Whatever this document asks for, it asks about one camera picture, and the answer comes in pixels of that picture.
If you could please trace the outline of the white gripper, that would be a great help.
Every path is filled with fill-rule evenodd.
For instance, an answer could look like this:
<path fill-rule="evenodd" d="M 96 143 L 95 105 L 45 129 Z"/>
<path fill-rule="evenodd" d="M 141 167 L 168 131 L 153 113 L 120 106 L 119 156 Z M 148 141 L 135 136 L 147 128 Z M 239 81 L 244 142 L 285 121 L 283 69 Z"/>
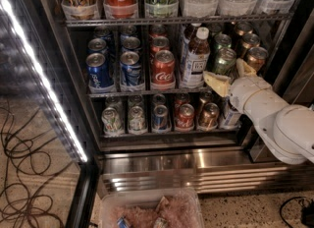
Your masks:
<path fill-rule="evenodd" d="M 236 59 L 236 69 L 242 78 L 234 80 L 232 85 L 228 76 L 216 75 L 208 71 L 203 72 L 203 80 L 221 97 L 230 94 L 231 105 L 242 113 L 245 103 L 253 94 L 263 89 L 271 89 L 272 86 L 261 77 L 256 77 L 256 71 L 241 58 Z"/>

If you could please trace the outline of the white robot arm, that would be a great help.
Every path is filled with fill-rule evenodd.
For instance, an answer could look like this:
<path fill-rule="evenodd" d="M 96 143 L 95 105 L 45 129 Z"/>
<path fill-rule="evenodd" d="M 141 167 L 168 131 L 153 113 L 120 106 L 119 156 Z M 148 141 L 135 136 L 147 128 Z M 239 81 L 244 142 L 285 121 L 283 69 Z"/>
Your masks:
<path fill-rule="evenodd" d="M 289 104 L 242 59 L 236 60 L 239 77 L 204 71 L 203 79 L 221 97 L 246 115 L 271 153 L 286 164 L 314 163 L 314 111 Z"/>

